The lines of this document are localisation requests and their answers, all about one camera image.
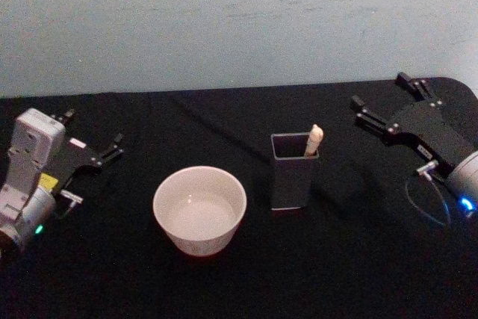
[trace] yellow label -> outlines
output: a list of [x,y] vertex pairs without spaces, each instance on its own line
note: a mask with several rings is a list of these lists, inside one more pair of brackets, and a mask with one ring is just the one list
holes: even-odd
[[46,173],[42,173],[40,176],[39,185],[45,188],[46,190],[52,190],[54,186],[58,183],[58,180],[55,177],[51,177]]

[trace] white wall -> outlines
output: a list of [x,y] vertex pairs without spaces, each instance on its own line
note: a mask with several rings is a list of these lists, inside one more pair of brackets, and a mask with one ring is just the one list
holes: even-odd
[[0,96],[445,75],[478,0],[0,0]]

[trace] black bracket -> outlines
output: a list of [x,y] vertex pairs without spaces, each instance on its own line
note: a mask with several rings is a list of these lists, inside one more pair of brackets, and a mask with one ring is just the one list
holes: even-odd
[[444,122],[440,110],[444,103],[427,79],[413,79],[401,72],[395,84],[409,91],[416,102],[406,105],[386,120],[354,95],[351,108],[356,112],[356,124],[381,136],[388,144],[405,144],[427,161],[437,160],[442,174],[447,176],[474,152],[473,146]]
[[[75,110],[70,109],[61,116],[51,117],[66,125],[74,114]],[[117,134],[106,149],[98,152],[74,137],[65,137],[60,151],[43,169],[43,176],[47,175],[53,184],[48,188],[52,195],[55,196],[66,188],[75,175],[97,173],[105,164],[120,157],[124,152],[120,148],[122,139],[123,135]]]

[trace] bowl rim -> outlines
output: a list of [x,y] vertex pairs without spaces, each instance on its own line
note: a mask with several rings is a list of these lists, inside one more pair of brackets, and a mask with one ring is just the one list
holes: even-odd
[[[159,213],[157,212],[156,210],[156,206],[155,204],[159,201],[159,193],[161,191],[161,189],[164,187],[164,184],[167,183],[172,177],[174,176],[177,176],[183,172],[191,172],[191,171],[196,171],[196,170],[213,170],[214,172],[218,172],[218,173],[222,173],[223,175],[226,175],[228,176],[230,179],[232,179],[232,181],[238,186],[239,188],[239,191],[240,191],[240,194],[241,194],[241,199],[242,199],[242,206],[241,206],[241,211],[238,215],[238,218],[236,219],[236,221],[234,222],[234,224],[227,230],[225,231],[224,233],[221,233],[219,235],[215,235],[214,237],[210,237],[210,238],[202,238],[202,239],[196,239],[196,238],[186,238],[186,237],[182,237],[182,236],[179,236],[177,235],[176,233],[173,233],[172,231],[170,231],[170,229],[167,228],[167,226],[164,225],[163,221],[160,220],[160,217],[159,217]],[[152,211],[153,211],[153,214],[155,215],[155,219],[156,221],[158,222],[159,226],[166,232],[166,233],[169,233],[171,235],[173,235],[174,237],[178,238],[178,239],[181,239],[183,241],[191,241],[191,242],[203,242],[203,241],[210,241],[210,240],[214,240],[214,239],[217,239],[217,238],[220,238],[224,235],[226,235],[227,233],[229,233],[231,230],[233,230],[234,228],[236,228],[239,224],[239,222],[242,221],[243,217],[244,217],[244,214],[246,213],[246,208],[247,208],[247,195],[246,195],[246,191],[244,190],[244,187],[243,185],[240,183],[240,181],[235,177],[233,176],[231,173],[223,170],[223,169],[220,169],[218,167],[212,167],[212,166],[191,166],[191,167],[185,167],[181,170],[178,170],[172,174],[170,174],[168,177],[166,177],[158,186],[158,188],[156,189],[156,192],[155,192],[155,195],[153,197],[153,200],[152,200]]]

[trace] white stick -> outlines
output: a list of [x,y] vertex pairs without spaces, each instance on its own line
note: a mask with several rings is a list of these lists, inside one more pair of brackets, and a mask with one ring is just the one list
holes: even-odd
[[307,140],[307,148],[305,149],[304,156],[313,156],[315,155],[315,152],[317,151],[318,146],[320,145],[320,142],[322,142],[323,139],[323,130],[317,126],[313,125],[311,133],[308,136]]

